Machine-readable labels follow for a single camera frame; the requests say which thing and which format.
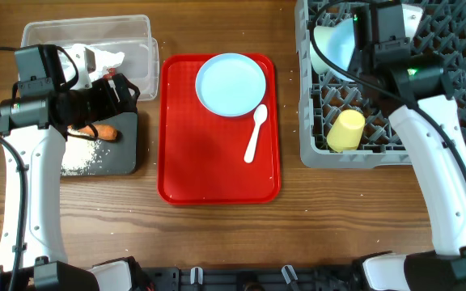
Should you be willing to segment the light blue rice bowl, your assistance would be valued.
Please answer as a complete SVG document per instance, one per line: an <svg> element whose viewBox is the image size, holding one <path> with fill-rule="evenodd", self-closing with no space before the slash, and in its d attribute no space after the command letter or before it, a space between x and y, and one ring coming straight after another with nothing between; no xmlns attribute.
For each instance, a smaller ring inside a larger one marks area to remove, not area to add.
<svg viewBox="0 0 466 291"><path fill-rule="evenodd" d="M352 18L341 21L335 27L317 26L314 28L313 36L315 41L326 40L328 47L326 58L332 63L347 71L354 53L354 21ZM352 79L339 74L329 67L333 74L344 81L352 82Z"/></svg>

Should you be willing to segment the orange carrot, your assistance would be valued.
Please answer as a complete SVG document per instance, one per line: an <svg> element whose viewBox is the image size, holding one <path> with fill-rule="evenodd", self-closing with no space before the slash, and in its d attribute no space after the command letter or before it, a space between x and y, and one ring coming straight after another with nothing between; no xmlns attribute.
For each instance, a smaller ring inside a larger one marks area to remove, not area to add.
<svg viewBox="0 0 466 291"><path fill-rule="evenodd" d="M89 124L82 128L68 127L68 134L73 137L80 137L87 140L115 141L118 131L107 124Z"/></svg>

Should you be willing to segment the red wrapper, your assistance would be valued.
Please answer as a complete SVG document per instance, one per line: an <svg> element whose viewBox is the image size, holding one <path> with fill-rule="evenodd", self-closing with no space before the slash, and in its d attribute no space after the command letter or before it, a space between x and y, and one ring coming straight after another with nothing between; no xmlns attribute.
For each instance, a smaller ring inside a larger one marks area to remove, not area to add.
<svg viewBox="0 0 466 291"><path fill-rule="evenodd" d="M103 76L103 78L107 80L111 80L114 75L117 74L117 69L116 68L108 68L107 73Z"/></svg>

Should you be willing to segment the white napkin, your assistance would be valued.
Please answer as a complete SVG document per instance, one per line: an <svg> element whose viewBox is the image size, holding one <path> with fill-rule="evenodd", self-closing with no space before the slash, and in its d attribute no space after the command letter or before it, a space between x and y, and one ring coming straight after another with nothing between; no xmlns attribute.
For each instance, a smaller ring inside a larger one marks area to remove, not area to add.
<svg viewBox="0 0 466 291"><path fill-rule="evenodd" d="M107 73L108 68L117 68L125 59L123 52L111 53L95 46L87 45L87 47L95 54L95 70L90 73L92 81L102 78Z"/></svg>

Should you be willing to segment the white rice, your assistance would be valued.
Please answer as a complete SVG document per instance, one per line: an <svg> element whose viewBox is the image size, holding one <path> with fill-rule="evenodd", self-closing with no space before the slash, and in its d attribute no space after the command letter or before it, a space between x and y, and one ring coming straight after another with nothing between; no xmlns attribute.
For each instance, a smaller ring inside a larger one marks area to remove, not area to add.
<svg viewBox="0 0 466 291"><path fill-rule="evenodd" d="M66 142L61 165L62 176L95 175L103 168L104 158L110 150L101 140L88 141L86 139L69 137Z"/></svg>

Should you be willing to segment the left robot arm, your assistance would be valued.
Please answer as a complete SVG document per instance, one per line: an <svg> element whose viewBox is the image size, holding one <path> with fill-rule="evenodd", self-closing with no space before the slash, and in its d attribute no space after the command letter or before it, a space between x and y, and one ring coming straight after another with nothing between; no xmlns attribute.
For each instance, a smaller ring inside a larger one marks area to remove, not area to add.
<svg viewBox="0 0 466 291"><path fill-rule="evenodd" d="M61 164L71 130L136 112L139 89L124 75L77 88L66 78L64 48L37 44L14 51L19 80L0 103L6 199L0 241L0 291L151 290L133 257L89 269L67 261L60 224Z"/></svg>

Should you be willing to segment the light blue plate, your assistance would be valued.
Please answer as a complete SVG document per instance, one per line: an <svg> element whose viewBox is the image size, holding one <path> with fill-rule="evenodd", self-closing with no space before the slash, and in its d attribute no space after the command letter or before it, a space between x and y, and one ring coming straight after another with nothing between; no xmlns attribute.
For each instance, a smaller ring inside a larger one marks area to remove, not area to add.
<svg viewBox="0 0 466 291"><path fill-rule="evenodd" d="M267 82L262 68L250 57L222 53L211 57L197 72L195 91L200 103L223 117L253 111L265 97Z"/></svg>

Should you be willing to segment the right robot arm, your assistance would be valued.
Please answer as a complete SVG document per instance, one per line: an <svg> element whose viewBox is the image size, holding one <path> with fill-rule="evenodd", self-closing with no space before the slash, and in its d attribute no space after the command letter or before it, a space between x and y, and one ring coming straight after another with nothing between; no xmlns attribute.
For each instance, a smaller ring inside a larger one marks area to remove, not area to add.
<svg viewBox="0 0 466 291"><path fill-rule="evenodd" d="M428 209L433 250L365 259L373 290L466 290L466 145L443 59L413 55L406 5L354 10L355 55L364 93L404 145Z"/></svg>

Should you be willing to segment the green bowl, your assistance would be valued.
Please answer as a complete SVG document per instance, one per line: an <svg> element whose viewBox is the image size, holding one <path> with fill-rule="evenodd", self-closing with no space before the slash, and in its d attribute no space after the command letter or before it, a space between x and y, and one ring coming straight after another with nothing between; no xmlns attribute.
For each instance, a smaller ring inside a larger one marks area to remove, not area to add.
<svg viewBox="0 0 466 291"><path fill-rule="evenodd" d="M318 49L326 55L328 41L326 40L317 40L316 41ZM315 51L312 44L310 44L310 54L311 54L311 67L317 74L324 74L328 71L329 66L319 57Z"/></svg>

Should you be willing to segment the yellow cup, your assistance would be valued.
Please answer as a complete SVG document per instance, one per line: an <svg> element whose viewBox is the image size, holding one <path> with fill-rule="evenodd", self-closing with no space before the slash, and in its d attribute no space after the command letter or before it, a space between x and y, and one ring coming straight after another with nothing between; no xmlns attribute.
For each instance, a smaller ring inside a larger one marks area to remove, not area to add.
<svg viewBox="0 0 466 291"><path fill-rule="evenodd" d="M362 113L353 109L342 111L328 132L329 148L338 153L356 150L362 139L365 124L366 120Z"/></svg>

